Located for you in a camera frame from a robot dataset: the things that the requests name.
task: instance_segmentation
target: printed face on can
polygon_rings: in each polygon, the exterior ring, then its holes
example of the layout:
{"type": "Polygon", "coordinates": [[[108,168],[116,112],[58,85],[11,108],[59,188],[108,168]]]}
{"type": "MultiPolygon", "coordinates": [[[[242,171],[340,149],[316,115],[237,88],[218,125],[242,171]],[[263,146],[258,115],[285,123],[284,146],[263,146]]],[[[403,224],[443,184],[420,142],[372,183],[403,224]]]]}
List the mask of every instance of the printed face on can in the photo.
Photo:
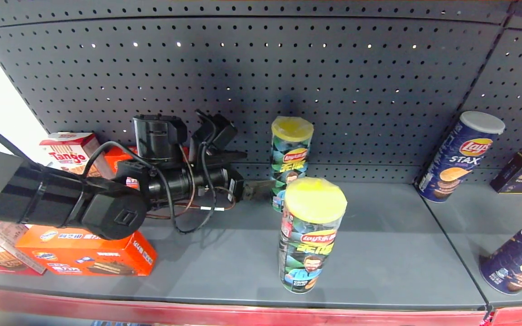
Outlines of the printed face on can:
{"type": "Polygon", "coordinates": [[[467,140],[460,147],[460,154],[464,156],[481,156],[493,144],[493,140],[489,138],[475,138],[467,140]]]}
{"type": "Polygon", "coordinates": [[[303,267],[307,272],[313,272],[321,266],[321,258],[317,256],[307,256],[303,260],[303,267]]]}

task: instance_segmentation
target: chocolate wafer image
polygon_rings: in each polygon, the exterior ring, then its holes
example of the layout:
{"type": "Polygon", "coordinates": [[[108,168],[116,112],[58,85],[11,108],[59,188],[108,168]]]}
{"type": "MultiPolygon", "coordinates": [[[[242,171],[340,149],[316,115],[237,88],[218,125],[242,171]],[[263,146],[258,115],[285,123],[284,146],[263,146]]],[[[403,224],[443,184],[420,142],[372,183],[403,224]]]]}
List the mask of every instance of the chocolate wafer image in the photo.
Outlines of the chocolate wafer image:
{"type": "Polygon", "coordinates": [[[94,264],[87,268],[90,272],[96,274],[108,275],[135,275],[134,268],[120,262],[94,262],[94,264]]]}
{"type": "Polygon", "coordinates": [[[19,259],[6,251],[0,252],[0,266],[9,270],[23,270],[27,268],[19,259]]]}

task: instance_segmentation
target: lay's logo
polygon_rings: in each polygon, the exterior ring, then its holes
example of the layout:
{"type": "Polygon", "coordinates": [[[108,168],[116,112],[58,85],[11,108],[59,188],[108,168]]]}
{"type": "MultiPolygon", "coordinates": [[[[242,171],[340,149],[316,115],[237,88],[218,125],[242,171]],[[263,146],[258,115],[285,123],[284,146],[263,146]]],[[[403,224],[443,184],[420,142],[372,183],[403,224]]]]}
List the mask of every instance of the lay's logo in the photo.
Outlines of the lay's logo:
{"type": "Polygon", "coordinates": [[[294,149],[283,157],[283,163],[300,162],[307,156],[307,149],[294,149]]]}
{"type": "Polygon", "coordinates": [[[302,243],[309,243],[313,245],[327,245],[334,241],[336,230],[323,230],[306,233],[302,235],[302,243]]]}
{"type": "Polygon", "coordinates": [[[489,138],[476,138],[464,142],[460,147],[460,154],[464,156],[481,156],[493,144],[489,138]]]}

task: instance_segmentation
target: store shelf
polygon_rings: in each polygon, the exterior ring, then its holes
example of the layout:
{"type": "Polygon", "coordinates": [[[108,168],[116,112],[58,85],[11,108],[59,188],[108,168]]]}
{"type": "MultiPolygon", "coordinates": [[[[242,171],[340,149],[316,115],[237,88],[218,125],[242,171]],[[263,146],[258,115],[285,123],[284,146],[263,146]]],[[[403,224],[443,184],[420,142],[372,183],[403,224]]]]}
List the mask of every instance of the store shelf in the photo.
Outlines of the store shelf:
{"type": "Polygon", "coordinates": [[[168,221],[141,228],[159,258],[148,277],[0,274],[0,289],[129,301],[273,307],[477,310],[485,302],[408,184],[340,183],[348,210],[317,287],[286,291],[277,276],[280,214],[241,202],[196,235],[168,221]]]}
{"type": "Polygon", "coordinates": [[[462,185],[443,204],[428,206],[460,254],[479,289],[495,307],[522,306],[522,291],[506,295],[479,272],[479,255],[489,255],[522,228],[522,194],[497,194],[489,185],[462,185]]]}

